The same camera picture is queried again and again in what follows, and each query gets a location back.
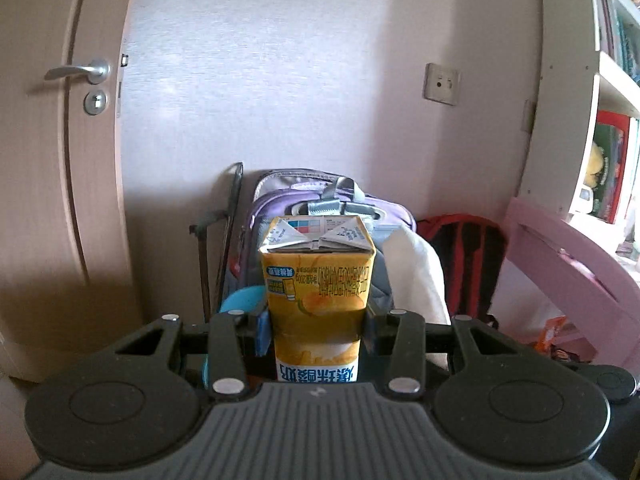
pink headboard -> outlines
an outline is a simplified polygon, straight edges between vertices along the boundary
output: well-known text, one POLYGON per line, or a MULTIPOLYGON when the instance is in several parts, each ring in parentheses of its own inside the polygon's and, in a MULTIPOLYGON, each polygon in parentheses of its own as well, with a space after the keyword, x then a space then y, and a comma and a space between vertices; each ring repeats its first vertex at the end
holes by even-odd
POLYGON ((597 350, 594 362, 640 374, 640 287, 625 269, 569 224, 522 199, 511 200, 504 227, 510 238, 507 259, 597 350), (585 265, 597 281, 580 272, 561 250, 585 265))

purple backpack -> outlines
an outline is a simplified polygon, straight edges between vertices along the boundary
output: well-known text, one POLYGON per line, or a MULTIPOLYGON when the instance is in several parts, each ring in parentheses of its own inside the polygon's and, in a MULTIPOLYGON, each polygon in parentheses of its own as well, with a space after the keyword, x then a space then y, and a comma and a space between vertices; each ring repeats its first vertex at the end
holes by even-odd
POLYGON ((258 246, 274 217, 342 214, 357 214, 367 225, 378 248, 369 297, 390 306, 391 288, 380 249, 400 226, 415 231, 414 217, 404 206, 364 194, 352 178, 316 170, 273 170, 258 181, 242 228, 238 288, 264 283, 258 246))

yellow carton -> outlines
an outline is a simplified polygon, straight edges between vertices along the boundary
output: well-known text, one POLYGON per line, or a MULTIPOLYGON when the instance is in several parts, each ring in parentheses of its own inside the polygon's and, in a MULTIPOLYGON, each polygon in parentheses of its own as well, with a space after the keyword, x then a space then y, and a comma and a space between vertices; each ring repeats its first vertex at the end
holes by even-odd
POLYGON ((260 252, 279 380, 355 381, 376 255, 360 217, 275 218, 260 252))

red and black backpack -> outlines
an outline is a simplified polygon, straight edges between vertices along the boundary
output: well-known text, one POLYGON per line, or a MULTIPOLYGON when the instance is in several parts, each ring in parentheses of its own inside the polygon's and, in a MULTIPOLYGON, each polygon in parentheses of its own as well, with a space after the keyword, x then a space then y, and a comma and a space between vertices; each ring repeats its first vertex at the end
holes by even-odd
POLYGON ((479 216, 453 214, 419 221, 417 233, 440 257, 449 315, 467 314, 496 325, 487 311, 507 247, 500 226, 479 216))

floor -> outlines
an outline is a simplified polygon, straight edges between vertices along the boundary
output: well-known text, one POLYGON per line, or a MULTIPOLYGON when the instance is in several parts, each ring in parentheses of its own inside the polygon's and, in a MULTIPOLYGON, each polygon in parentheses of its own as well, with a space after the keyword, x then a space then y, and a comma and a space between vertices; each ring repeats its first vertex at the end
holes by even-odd
POLYGON ((33 383, 0 372, 0 480, 17 480, 39 462, 24 429, 24 405, 33 383))

